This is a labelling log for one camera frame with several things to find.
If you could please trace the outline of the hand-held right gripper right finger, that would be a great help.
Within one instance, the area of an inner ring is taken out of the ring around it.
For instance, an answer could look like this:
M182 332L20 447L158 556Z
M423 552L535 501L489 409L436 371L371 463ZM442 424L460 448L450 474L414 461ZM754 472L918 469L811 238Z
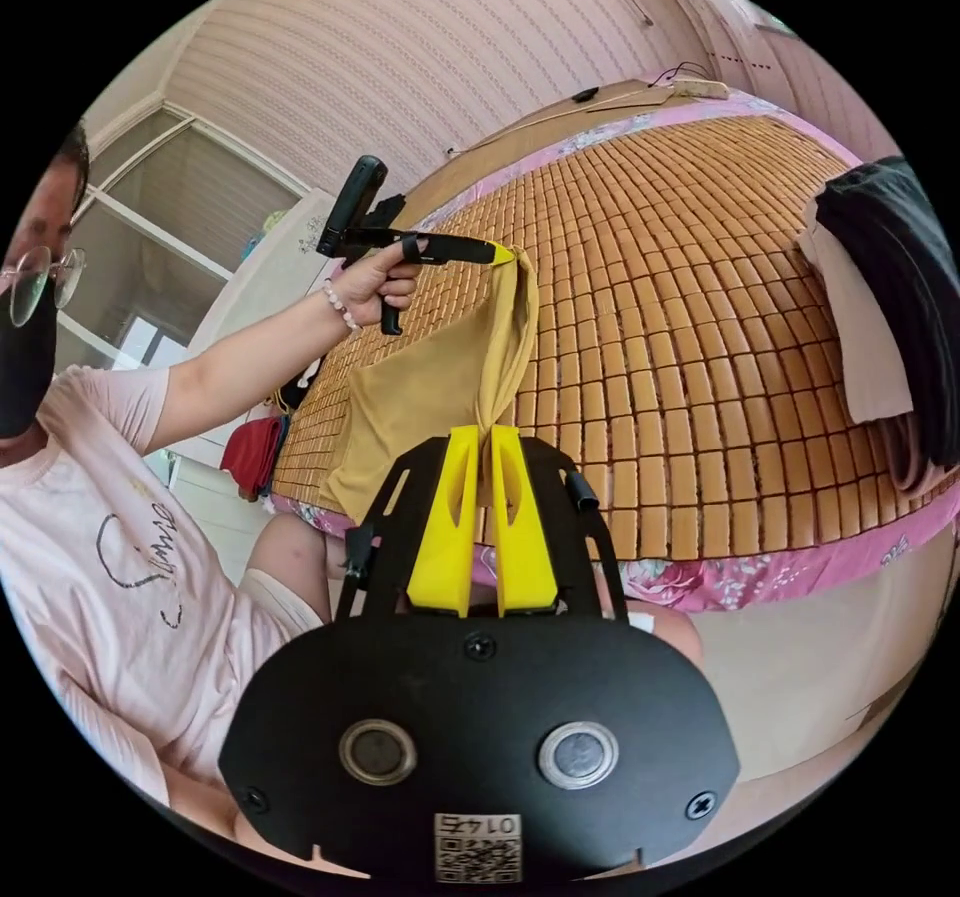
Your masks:
M491 430L491 510L502 618L551 612L558 598L524 442L514 427L497 425Z

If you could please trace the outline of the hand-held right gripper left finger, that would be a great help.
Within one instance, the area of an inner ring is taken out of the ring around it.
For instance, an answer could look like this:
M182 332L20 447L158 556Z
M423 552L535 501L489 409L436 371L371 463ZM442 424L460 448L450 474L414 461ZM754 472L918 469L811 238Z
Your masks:
M465 617L476 530L478 428L455 427L442 443L445 449L407 597L417 610Z

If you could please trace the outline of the person's left hand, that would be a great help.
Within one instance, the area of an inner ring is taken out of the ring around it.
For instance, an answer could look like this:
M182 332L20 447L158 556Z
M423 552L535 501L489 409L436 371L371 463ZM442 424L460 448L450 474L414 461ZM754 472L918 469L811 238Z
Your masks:
M403 237L368 253L334 279L333 292L359 327L378 324L384 306L398 311L409 307L417 290L420 265L406 260L404 247L410 253L415 247L420 255L428 243L424 236Z

